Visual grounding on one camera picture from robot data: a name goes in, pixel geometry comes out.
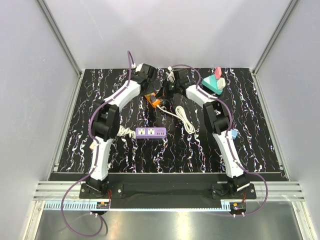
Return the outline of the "grey usb charger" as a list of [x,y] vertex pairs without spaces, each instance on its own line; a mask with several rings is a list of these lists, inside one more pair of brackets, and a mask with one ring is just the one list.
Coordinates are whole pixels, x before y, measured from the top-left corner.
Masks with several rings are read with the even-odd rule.
[[149,100],[150,100],[151,103],[154,103],[157,100],[157,98],[154,95],[151,95],[149,97]]

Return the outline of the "orange power strip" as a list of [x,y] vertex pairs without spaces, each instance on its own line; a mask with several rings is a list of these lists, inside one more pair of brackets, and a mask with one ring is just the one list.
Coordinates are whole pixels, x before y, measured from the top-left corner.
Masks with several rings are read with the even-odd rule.
[[160,98],[157,98],[154,92],[146,94],[144,97],[146,98],[147,102],[155,109],[161,107],[164,104],[164,101]]

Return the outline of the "purple power strip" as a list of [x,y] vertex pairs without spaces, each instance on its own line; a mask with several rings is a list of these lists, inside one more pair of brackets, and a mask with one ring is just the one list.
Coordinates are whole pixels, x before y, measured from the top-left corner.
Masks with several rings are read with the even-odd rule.
[[167,130],[165,127],[137,127],[135,136],[137,139],[164,139]]

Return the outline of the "blue usb charger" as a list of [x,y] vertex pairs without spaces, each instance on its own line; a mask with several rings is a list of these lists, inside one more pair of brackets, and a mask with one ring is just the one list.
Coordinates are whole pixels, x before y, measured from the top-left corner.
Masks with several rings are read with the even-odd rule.
[[239,131],[237,129],[231,129],[231,136],[233,140],[237,138],[238,134],[239,134]]

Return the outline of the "pink cube deer adapter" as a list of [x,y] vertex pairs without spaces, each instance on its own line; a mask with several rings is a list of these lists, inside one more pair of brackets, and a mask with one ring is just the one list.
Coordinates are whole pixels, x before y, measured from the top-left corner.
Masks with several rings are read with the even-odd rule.
[[91,145],[89,146],[89,148],[93,151],[93,150],[95,149],[96,145],[97,145],[96,142],[93,141],[93,142],[91,143]]

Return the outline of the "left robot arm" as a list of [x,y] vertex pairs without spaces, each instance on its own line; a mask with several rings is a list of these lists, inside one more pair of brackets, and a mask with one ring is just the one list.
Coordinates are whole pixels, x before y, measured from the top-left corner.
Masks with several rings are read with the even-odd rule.
[[128,80],[112,95],[93,102],[88,133],[93,140],[89,177],[85,179],[90,192],[97,198],[108,193],[108,160],[113,140],[120,130],[120,113],[132,99],[154,91],[155,67],[142,63],[129,72]]

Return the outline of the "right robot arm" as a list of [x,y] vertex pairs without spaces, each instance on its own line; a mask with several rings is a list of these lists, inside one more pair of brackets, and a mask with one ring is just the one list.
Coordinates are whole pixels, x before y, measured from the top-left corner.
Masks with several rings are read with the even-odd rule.
[[167,80],[163,82],[156,97],[170,99],[174,94],[181,94],[202,107],[205,128],[213,135],[223,158],[228,178],[228,195],[235,199],[239,198],[244,194],[245,188],[249,187],[250,182],[234,145],[231,111],[222,100],[209,95],[189,81],[183,68],[169,67],[168,71]]

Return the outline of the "white plug adapter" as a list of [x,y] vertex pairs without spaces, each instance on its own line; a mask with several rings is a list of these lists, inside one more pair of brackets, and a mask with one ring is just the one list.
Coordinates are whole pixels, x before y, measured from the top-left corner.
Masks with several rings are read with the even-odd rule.
[[220,77],[218,80],[217,80],[217,89],[219,91],[222,91],[224,89],[224,87],[226,86],[226,81],[223,77]]

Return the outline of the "pink plug adapter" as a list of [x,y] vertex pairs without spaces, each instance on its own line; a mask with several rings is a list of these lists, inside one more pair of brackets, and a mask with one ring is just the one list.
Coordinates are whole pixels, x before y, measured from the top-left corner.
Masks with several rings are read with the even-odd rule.
[[216,78],[217,80],[219,80],[219,79],[221,78],[221,76],[222,76],[222,69],[221,69],[221,67],[217,67],[217,68],[215,69],[214,75],[215,75],[215,78]]

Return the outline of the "teal power strip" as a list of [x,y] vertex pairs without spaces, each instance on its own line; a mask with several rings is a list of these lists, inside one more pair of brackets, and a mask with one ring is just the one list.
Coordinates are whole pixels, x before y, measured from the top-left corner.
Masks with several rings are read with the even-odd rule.
[[221,95],[223,90],[218,89],[218,80],[216,79],[215,75],[210,75],[208,77],[205,77],[201,81],[202,85],[214,92],[217,95]]

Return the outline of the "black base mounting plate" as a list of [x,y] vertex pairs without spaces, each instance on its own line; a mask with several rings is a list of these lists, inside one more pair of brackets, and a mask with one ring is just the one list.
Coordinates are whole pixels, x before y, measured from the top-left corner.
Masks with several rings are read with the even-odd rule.
[[111,198],[112,209],[173,210],[220,208],[222,200],[255,200],[250,183],[240,191],[224,173],[111,173],[100,191],[82,183],[81,199]]

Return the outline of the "aluminium frame rail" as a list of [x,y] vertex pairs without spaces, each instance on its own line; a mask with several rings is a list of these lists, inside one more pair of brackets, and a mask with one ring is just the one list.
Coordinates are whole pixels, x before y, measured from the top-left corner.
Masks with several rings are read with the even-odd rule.
[[44,18],[46,19],[52,33],[54,34],[59,46],[61,47],[65,57],[67,58],[68,62],[70,63],[73,71],[79,77],[82,73],[81,68],[77,64],[65,38],[63,37],[58,24],[56,23],[53,14],[51,13],[47,3],[45,0],[35,0],[37,5],[39,6]]

